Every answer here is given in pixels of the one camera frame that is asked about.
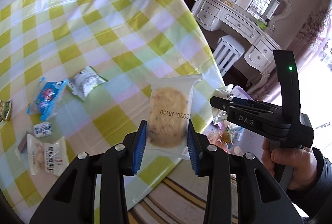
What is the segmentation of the person right hand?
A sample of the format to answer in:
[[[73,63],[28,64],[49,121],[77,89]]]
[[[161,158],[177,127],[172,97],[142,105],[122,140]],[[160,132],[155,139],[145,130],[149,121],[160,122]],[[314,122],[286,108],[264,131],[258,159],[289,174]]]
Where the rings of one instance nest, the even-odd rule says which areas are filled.
[[[262,150],[263,165],[271,175],[275,175],[275,166],[277,164],[294,168],[289,184],[290,190],[308,188],[319,178],[319,162],[311,148],[271,149],[270,141],[264,138]]]

